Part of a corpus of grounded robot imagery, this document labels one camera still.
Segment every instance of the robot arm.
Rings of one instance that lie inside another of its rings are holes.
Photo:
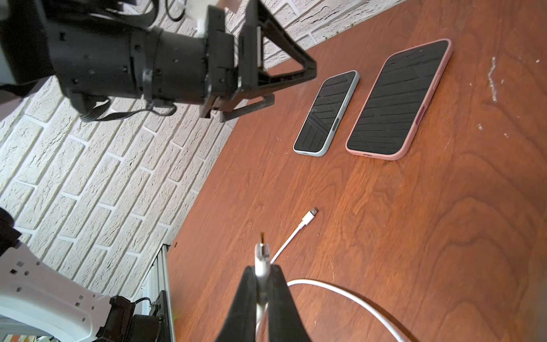
[[[0,218],[0,312],[57,337],[91,342],[104,327],[110,296],[94,293],[43,264],[18,240],[11,217]]]
[[[274,91],[317,74],[315,61],[259,0],[248,3],[237,65],[234,36],[226,33],[224,10],[217,7],[207,7],[206,20],[199,20],[204,35],[196,38],[150,27],[159,0],[152,0],[152,11],[142,15],[121,14],[116,0],[8,3],[8,15],[0,19],[0,89],[28,87],[55,74],[83,121],[134,114],[101,117],[111,96],[144,97],[147,110],[170,108],[165,115],[175,112],[175,102],[197,104],[202,117],[219,110],[221,120],[229,120],[272,105]],[[265,72],[264,38],[287,52],[302,70],[276,76]],[[235,109],[242,100],[257,97],[264,100]]]

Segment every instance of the black cable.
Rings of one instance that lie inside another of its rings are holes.
[[[186,13],[186,8],[182,10],[182,13],[178,17],[173,18],[171,16],[171,13],[169,13],[169,0],[165,0],[165,12],[167,13],[167,16],[169,17],[169,19],[171,19],[174,22],[179,22],[182,20],[182,18],[184,18],[184,14]]]
[[[149,301],[149,302],[150,302],[150,306],[153,305],[152,301],[151,301],[150,298],[148,298],[148,297],[143,297],[143,298],[141,298],[141,299],[137,299],[137,300],[135,300],[134,304],[137,305],[138,303],[142,302],[143,300]]]

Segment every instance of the wooden table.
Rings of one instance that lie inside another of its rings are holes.
[[[444,37],[454,54],[409,153],[347,153],[384,60]],[[545,1],[408,0],[310,49],[318,77],[240,119],[168,253],[177,341],[213,341],[259,233],[274,253],[311,207],[317,218],[278,260],[287,280],[351,289],[413,340],[545,338],[545,37]],[[321,82],[350,69],[361,81],[329,151],[295,154]],[[393,340],[337,294],[292,293],[315,342]]]

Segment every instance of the brick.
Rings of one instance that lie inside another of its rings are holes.
[[[339,14],[360,4],[359,0],[338,1],[323,0],[315,4],[310,10],[302,14],[297,20],[286,27],[287,33],[297,40],[310,29],[325,25]]]
[[[103,292],[108,295],[119,294],[121,287],[125,283],[125,280],[127,279],[127,276],[129,275],[129,272],[131,272],[131,269],[136,261],[136,257],[124,255]]]
[[[161,155],[158,166],[154,169],[154,174],[150,177],[143,191],[133,207],[133,212],[137,215],[144,216],[150,207],[150,203],[158,193],[161,184],[164,182],[167,173],[171,169],[175,159],[181,150],[173,145],[169,145],[165,152]]]
[[[281,6],[281,8],[279,8],[279,10],[275,12],[275,19],[277,19],[277,21],[283,27],[285,27],[285,25],[293,21],[293,19],[295,18],[296,18],[296,13],[289,6],[289,4],[285,4]]]
[[[32,234],[23,233],[23,234],[21,234],[21,236],[19,236],[19,241],[21,241],[21,242],[24,243],[24,244],[28,244],[28,242],[30,241],[31,237],[32,237]]]
[[[173,136],[173,142],[179,146],[183,146],[190,132],[194,128],[197,119],[200,117],[200,106],[191,105],[188,106],[188,110],[182,119],[180,126]]]
[[[31,186],[12,182],[0,197],[0,207],[9,212],[13,219],[17,221],[23,205],[25,205],[33,191],[34,188]]]
[[[165,224],[171,224],[175,218],[176,213],[179,211],[183,200],[190,190],[190,187],[194,183],[194,179],[197,176],[197,173],[200,171],[201,164],[203,162],[198,158],[193,158],[188,169],[182,176],[180,184],[177,186],[177,189],[173,193],[173,197],[167,203],[163,214],[161,215],[160,222]]]
[[[85,148],[63,185],[64,192],[73,195],[79,195],[82,192],[120,124],[121,121],[119,120],[105,121],[99,124],[97,132],[89,141],[89,145]]]
[[[264,68],[269,69],[289,58],[290,58],[289,55],[287,55],[285,51],[279,51],[277,54],[271,56],[270,58],[264,61]]]
[[[13,128],[17,125],[21,116],[23,115],[23,109],[28,104],[28,97],[23,99],[17,108],[11,112],[10,115],[0,120],[0,146],[4,140],[11,134]]]
[[[181,180],[184,170],[190,164],[190,161],[194,157],[194,154],[201,142],[201,139],[207,131],[207,126],[211,122],[211,119],[198,119],[194,129],[189,135],[188,140],[182,147],[181,153],[179,154],[177,160],[175,161],[173,171],[169,175],[169,178],[178,182]]]
[[[203,137],[203,140],[200,143],[200,146],[197,148],[196,155],[201,158],[207,158],[207,154],[211,150],[211,147],[214,144],[214,141],[217,139],[220,130],[224,126],[224,123],[221,123],[218,118],[211,118],[211,123],[207,129],[207,133]]]
[[[239,9],[237,10],[237,13],[230,12],[226,16],[226,28],[233,32],[232,30],[239,24],[244,18],[245,18],[245,10],[247,9],[247,5],[249,3],[249,0],[243,0],[240,4]]]
[[[171,6],[169,7],[169,13],[171,14],[173,18],[178,17],[182,13],[181,7],[177,3],[178,1],[175,0],[171,2]],[[166,15],[164,19],[162,20],[160,27],[167,32],[177,32],[180,25],[181,25],[180,21],[174,22]]]
[[[61,239],[55,239],[55,241],[53,242],[53,245],[51,245],[51,248],[48,250],[48,253],[45,255],[45,258],[43,260],[44,264],[53,268],[54,270],[59,269],[59,266],[65,259],[65,256],[67,255],[71,246],[72,246],[72,242],[68,242]]]
[[[21,165],[27,151],[38,138],[42,127],[28,120],[21,120],[0,148],[0,191],[2,191]]]
[[[92,248],[89,254],[85,257],[82,267],[80,267],[73,280],[83,287],[88,287],[93,275],[101,265],[105,254],[105,250]]]
[[[149,176],[149,173],[142,170],[136,170],[133,173],[114,213],[97,238],[98,245],[110,246],[112,244]]]
[[[205,160],[205,163],[201,167],[200,172],[196,176],[196,180],[194,181],[194,185],[192,185],[192,189],[196,191],[201,190],[201,187],[205,183],[205,179],[209,175],[209,172],[213,169],[214,162],[217,161],[217,158],[220,155],[220,151],[224,147],[224,144],[226,144],[226,141],[228,140],[231,132],[232,130],[229,127],[224,126],[222,128],[217,140],[214,142],[214,145],[209,152],[207,160]]]
[[[131,110],[131,107],[133,107],[136,102],[137,100],[135,100],[134,98],[115,97],[112,99],[112,104],[110,108],[115,112],[128,112]]]
[[[88,285],[88,289],[95,292],[102,292],[104,290],[110,277],[116,270],[120,259],[124,255],[129,241],[131,241],[131,238],[140,224],[141,220],[134,217],[127,217],[124,225],[120,229],[120,233],[112,244],[112,248],[108,251],[101,266],[99,266],[95,272],[93,280]]]
[[[302,38],[298,39],[296,43],[300,45],[300,47],[303,48],[304,50],[307,50],[310,47],[316,45],[316,43],[313,41],[312,37],[310,36],[303,36]]]
[[[370,0],[314,30],[312,35],[318,42],[322,42],[400,2],[402,0]]]
[[[167,144],[169,144],[173,133],[177,130],[178,125],[181,123],[184,113],[184,109],[182,107],[186,106],[180,106],[179,109],[181,112],[177,111],[177,113],[172,116],[165,118],[160,130],[158,131],[158,134],[154,137],[152,143],[150,143],[150,146],[142,158],[142,166],[149,170],[155,169],[156,164],[163,155],[163,152]]]
[[[170,245],[173,243],[173,240],[177,236],[179,230],[181,229],[182,223],[186,219],[186,216],[190,212],[192,205],[197,198],[197,193],[190,191],[181,205],[181,210],[178,212],[177,219],[174,221],[173,226],[169,229],[167,234],[164,237],[164,244]]]
[[[190,36],[193,37],[196,34],[197,29],[197,22],[189,17],[186,17],[183,19],[182,24],[180,28],[178,29],[177,33],[182,34],[184,36]]]
[[[79,142],[65,141],[46,170],[42,181],[21,211],[21,216],[17,221],[20,227],[36,228],[83,148],[84,146]]]
[[[140,253],[143,249],[144,245],[147,243],[148,238],[150,236],[150,232],[153,231],[156,227],[156,223],[158,222],[158,219],[160,218],[161,213],[164,210],[164,207],[169,202],[169,199],[171,198],[171,195],[173,194],[173,191],[175,189],[175,185],[173,183],[165,182],[158,192],[157,196],[154,198],[154,201],[152,202],[152,206],[150,208],[150,212],[146,216],[146,220],[140,227],[140,229],[137,231],[135,236],[133,237],[133,240],[129,244],[129,248],[127,249],[130,252],[134,253]]]
[[[74,114],[68,110],[70,101],[64,100],[55,112],[49,125],[40,135],[36,145],[31,150],[17,179],[26,183],[38,184],[45,169],[65,140],[72,125],[76,121]]]
[[[48,250],[51,242],[61,226],[65,223],[72,207],[76,201],[68,197],[59,196],[52,204],[49,211],[38,227],[38,231],[33,235],[29,247],[35,256],[42,259],[44,253]]]
[[[146,115],[143,126],[152,132],[157,132],[160,129],[161,123],[164,122],[165,117],[149,113]]]
[[[143,100],[137,100],[131,110],[136,111],[144,108],[145,106],[146,103]],[[145,118],[146,115],[144,113],[138,113],[132,117],[124,119],[121,122],[121,127],[119,128],[118,133],[116,133],[116,136],[110,143],[108,151],[115,155],[124,156],[127,148],[141,129]]]
[[[264,40],[264,59],[268,59],[280,50],[281,49],[276,44],[273,44],[269,39]]]
[[[141,283],[144,275],[148,271],[148,267],[152,260],[158,255],[161,241],[163,240],[166,231],[167,229],[164,227],[156,227],[154,229],[147,243],[147,248],[143,251],[141,257],[129,273],[120,295],[126,298],[131,298],[134,295],[137,286]]]
[[[294,5],[299,10],[303,11],[307,9],[311,4],[318,2],[317,0],[293,0]]]
[[[121,163],[120,167],[116,170],[112,182],[108,185],[106,191],[101,197],[101,203],[107,205],[115,205],[118,201],[122,191],[125,189],[131,174],[137,168],[141,158],[146,151],[146,148],[152,141],[154,136],[152,133],[141,130],[133,144],[131,145],[127,155]]]
[[[77,119],[74,126],[72,126],[70,134],[84,141],[89,141],[96,128],[97,122],[85,123],[82,120]]]
[[[97,204],[104,188],[109,184],[110,179],[115,181],[112,174],[119,171],[119,161],[106,156],[103,158],[100,166],[94,172],[88,186],[82,193],[82,198],[74,206],[72,214],[69,216],[65,226],[60,234],[67,237],[77,237],[85,222],[88,220],[91,210]]]
[[[55,76],[50,77],[38,92],[32,96],[25,114],[42,122],[48,122],[59,103],[64,99]]]
[[[236,126],[238,119],[239,118],[235,118],[235,119],[231,119],[229,121],[226,121],[226,126],[233,129]]]
[[[266,5],[266,7],[268,8],[270,12],[272,12],[272,11],[275,11],[279,7],[279,5],[283,3],[283,1],[282,0],[266,0],[266,1],[262,1],[262,3]]]
[[[78,236],[78,241],[72,246],[59,268],[59,273],[69,279],[74,278],[80,265],[91,250],[93,242],[101,231],[108,215],[110,215],[110,210],[108,209],[101,207],[93,209],[89,220],[85,223],[84,229]]]

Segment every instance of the wire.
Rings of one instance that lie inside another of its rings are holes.
[[[184,14],[186,14],[186,1],[184,1],[184,8],[182,9],[182,13],[176,17],[176,18],[173,18],[171,16],[171,13],[169,13],[169,0],[165,0],[165,13],[167,13],[167,16],[169,17],[169,19],[171,19],[172,21],[174,22],[179,22],[182,20],[182,18],[184,18]]]
[[[299,231],[302,230],[306,225],[308,225],[314,218],[315,214],[317,213],[317,210],[312,209],[308,211],[308,213],[302,218],[302,222],[298,225],[298,227],[294,230],[294,232],[289,236],[287,241],[281,246],[281,248],[275,253],[273,256],[270,264],[274,264],[274,262],[277,260],[277,258],[281,255],[281,252],[289,245],[289,243],[294,239],[294,237],[298,234]],[[352,301],[356,302],[360,306],[367,309],[371,314],[374,315],[388,330],[389,332],[397,339],[398,342],[410,342],[409,339],[406,338],[406,336],[399,331],[399,329],[394,326],[384,315],[382,315],[379,311],[374,309],[370,304],[365,302],[364,300],[360,299],[359,297],[347,292],[346,290],[343,290],[341,288],[338,288],[336,286],[333,286],[331,284],[327,284],[324,282],[320,282],[317,280],[310,280],[310,279],[296,279],[291,280],[287,283],[287,286],[297,285],[297,284],[305,284],[305,285],[314,285],[322,288],[326,288],[327,290],[331,290],[333,292],[336,292],[338,294],[341,294],[342,296],[351,299]],[[260,323],[262,320],[257,322],[256,327],[256,335],[258,335],[258,330],[260,329]]]
[[[365,302],[364,300],[360,299],[359,297],[341,289],[336,286],[320,282],[317,280],[310,280],[310,279],[296,279],[291,280],[287,283],[287,286],[297,285],[297,284],[306,284],[306,285],[314,285],[322,288],[326,288],[327,290],[331,290],[333,292],[336,292],[338,294],[341,294],[342,296],[351,299],[355,303],[359,304],[360,306],[367,309],[371,314],[374,315],[374,317],[378,318],[378,320],[385,326],[389,332],[397,339],[398,342],[409,342],[410,340],[403,335],[399,329],[397,329],[396,326],[394,326],[384,315],[382,315],[380,312],[378,312],[376,309],[374,309],[370,304]]]
[[[270,261],[270,264],[274,264],[274,262],[277,260],[277,258],[281,255],[281,252],[283,252],[283,250],[289,245],[289,243],[294,239],[294,237],[298,234],[299,231],[302,230],[302,228],[304,228],[305,226],[307,226],[314,218],[315,218],[315,215],[317,214],[317,209],[315,208],[312,208],[310,211],[308,211],[306,213],[306,215],[304,215],[304,217],[302,218],[302,222],[300,222],[300,224],[298,225],[298,227],[294,230],[294,232],[289,236],[289,238],[287,239],[287,241],[285,241],[285,243],[283,244],[283,246],[281,246],[281,248],[277,251],[277,253],[275,253],[275,255],[273,256],[272,260]]]
[[[135,302],[133,304],[137,305],[138,303],[142,302],[143,300],[149,301],[150,302],[150,307],[152,307],[152,305],[154,305],[154,303],[152,303],[152,301],[148,297],[143,297],[141,299],[137,299],[137,300],[135,300]]]

